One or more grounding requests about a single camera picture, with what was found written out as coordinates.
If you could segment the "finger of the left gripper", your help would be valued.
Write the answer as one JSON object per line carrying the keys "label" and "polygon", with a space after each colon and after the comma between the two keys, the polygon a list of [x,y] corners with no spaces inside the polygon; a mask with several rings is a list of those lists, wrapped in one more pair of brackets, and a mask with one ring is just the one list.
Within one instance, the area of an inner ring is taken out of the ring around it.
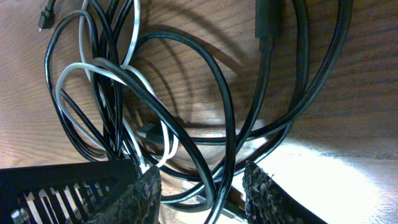
{"label": "finger of the left gripper", "polygon": [[1,223],[84,223],[139,173],[133,161],[1,170]]}

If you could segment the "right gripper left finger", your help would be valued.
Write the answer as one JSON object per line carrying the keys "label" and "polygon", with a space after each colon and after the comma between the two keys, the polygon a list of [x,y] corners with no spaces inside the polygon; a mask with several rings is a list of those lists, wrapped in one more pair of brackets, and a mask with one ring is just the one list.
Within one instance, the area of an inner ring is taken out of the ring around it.
{"label": "right gripper left finger", "polygon": [[152,166],[135,181],[117,184],[87,223],[158,223],[160,171]]}

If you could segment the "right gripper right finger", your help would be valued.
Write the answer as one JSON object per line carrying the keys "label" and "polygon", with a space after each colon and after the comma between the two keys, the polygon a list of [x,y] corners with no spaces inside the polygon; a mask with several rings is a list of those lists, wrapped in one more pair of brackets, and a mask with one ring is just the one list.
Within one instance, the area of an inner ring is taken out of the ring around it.
{"label": "right gripper right finger", "polygon": [[309,209],[298,203],[256,163],[245,165],[243,187],[248,223],[306,224],[324,223]]}

